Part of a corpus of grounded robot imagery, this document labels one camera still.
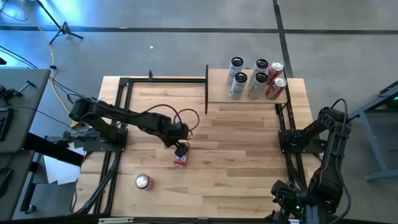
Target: white can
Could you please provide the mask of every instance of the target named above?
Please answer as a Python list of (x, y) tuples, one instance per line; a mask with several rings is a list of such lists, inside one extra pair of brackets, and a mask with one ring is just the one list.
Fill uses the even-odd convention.
[(252, 100), (256, 100), (260, 97), (264, 88), (266, 87), (266, 83), (268, 80), (268, 76), (265, 73), (258, 73), (256, 77), (254, 77), (253, 82), (250, 85), (249, 89), (249, 98)]
[(243, 66), (243, 59), (240, 57), (232, 58), (231, 63), (229, 64), (229, 72), (228, 72), (228, 79), (227, 83), (232, 85), (234, 82), (235, 75), (242, 71)]
[(254, 64), (254, 69), (253, 69), (253, 72), (251, 73), (249, 84), (251, 85), (251, 83), (254, 80), (254, 77), (258, 73), (265, 73), (267, 70), (267, 67), (268, 67), (268, 62), (266, 60), (264, 60), (264, 59), (257, 60), (257, 62)]
[(248, 76), (245, 73), (239, 72), (235, 75), (231, 91), (229, 92), (232, 100), (239, 100), (241, 98), (247, 80)]

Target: concrete floor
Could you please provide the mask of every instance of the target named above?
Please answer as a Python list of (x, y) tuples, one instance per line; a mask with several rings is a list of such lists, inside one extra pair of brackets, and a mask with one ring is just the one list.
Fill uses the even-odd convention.
[[(272, 0), (54, 0), (44, 1), (58, 21), (83, 27), (252, 28), (276, 29)], [(34, 2), (26, 2), (42, 25), (53, 25)], [(285, 29), (398, 29), (396, 1), (280, 0)], [(9, 0), (5, 12), (26, 18)], [(0, 15), (1, 24), (25, 24)], [(55, 33), (46, 32), (48, 38)], [(80, 32), (84, 40), (61, 36), (53, 43), (57, 80), (84, 95), (97, 96), (105, 75), (203, 75), (205, 65), (227, 68), (241, 56), (283, 61), (278, 34), (178, 33), (178, 32)], [(294, 77), (304, 78), (311, 111), (345, 98), (349, 111), (376, 97), (379, 90), (397, 80), (396, 35), (287, 34), (287, 48)], [(40, 68), (50, 65), (50, 52), (40, 32), (0, 30), (0, 45), (28, 58)], [(12, 66), (23, 64), (9, 59)], [(39, 110), (69, 122), (49, 86)], [(388, 130), (394, 127), (385, 125)], [(31, 131), (57, 135), (65, 127), (38, 114)], [(364, 176), (378, 170), (362, 124), (353, 122), (342, 173), (351, 193), (348, 218), (395, 223), (398, 178), (366, 182)], [(398, 153), (387, 157), (397, 159)], [(33, 204), (38, 210), (14, 218), (49, 217), (68, 213), (73, 185), (36, 188)], [(346, 206), (345, 196), (337, 213)]]

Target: raised wooden platform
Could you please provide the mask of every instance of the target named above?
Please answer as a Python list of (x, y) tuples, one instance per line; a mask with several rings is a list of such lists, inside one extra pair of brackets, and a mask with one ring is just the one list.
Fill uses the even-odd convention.
[[(229, 96), (229, 92), (231, 90), (231, 85), (227, 84), (227, 76), (228, 69), (209, 69), (209, 103), (286, 103), (287, 97), (285, 90), (282, 90), (282, 93), (278, 96), (278, 98), (274, 100), (270, 100), (266, 97), (265, 92), (268, 89), (268, 86), (265, 87), (263, 94), (260, 95), (260, 98), (257, 100), (252, 100), (249, 98), (249, 80), (246, 83), (246, 86), (243, 90), (243, 94), (241, 99), (232, 100)], [(243, 73), (248, 76), (248, 79), (251, 76), (251, 69), (243, 69)]]
[[(101, 100), (114, 104), (119, 78), (104, 77)], [(296, 126), (304, 128), (312, 122), (304, 81), (290, 79), (289, 87)], [(174, 148), (166, 149), (157, 137), (127, 127), (129, 139), (119, 167), (113, 216), (262, 218), (279, 209), (272, 203), (270, 189), (276, 180), (287, 180), (287, 171), (277, 139), (279, 120), (274, 104), (209, 103), (205, 114), (204, 94), (202, 83), (134, 84), (130, 110), (167, 103), (177, 110), (195, 109), (201, 120), (193, 131), (186, 168), (173, 166)], [(169, 108), (154, 111), (174, 116)], [(181, 115), (184, 123), (195, 125), (193, 113)], [(84, 162), (76, 210), (97, 186), (103, 156), (92, 153)], [(303, 155), (303, 163), (309, 177), (319, 166), (313, 155)], [(135, 187), (141, 173), (154, 178), (151, 191)]]

